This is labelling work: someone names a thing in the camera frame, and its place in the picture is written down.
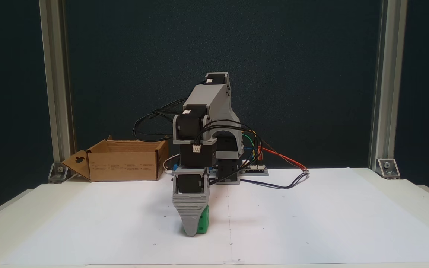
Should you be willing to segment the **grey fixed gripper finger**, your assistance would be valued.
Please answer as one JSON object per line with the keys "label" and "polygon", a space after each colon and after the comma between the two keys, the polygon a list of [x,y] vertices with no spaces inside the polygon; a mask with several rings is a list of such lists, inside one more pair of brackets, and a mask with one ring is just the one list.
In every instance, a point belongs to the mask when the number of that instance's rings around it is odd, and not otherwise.
{"label": "grey fixed gripper finger", "polygon": [[209,227],[209,196],[204,194],[172,195],[172,203],[188,236],[205,234]]}

